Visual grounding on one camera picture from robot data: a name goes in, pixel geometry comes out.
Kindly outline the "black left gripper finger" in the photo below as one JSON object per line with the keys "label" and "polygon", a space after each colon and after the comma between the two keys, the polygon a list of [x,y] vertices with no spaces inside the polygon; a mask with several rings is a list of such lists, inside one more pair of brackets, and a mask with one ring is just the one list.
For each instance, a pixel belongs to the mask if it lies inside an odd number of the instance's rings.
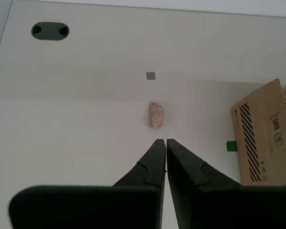
{"label": "black left gripper finger", "polygon": [[111,187],[34,186],[9,204],[15,229],[159,229],[166,146],[157,139]]}
{"label": "black left gripper finger", "polygon": [[181,229],[286,229],[286,187],[243,186],[174,139],[167,172]]}

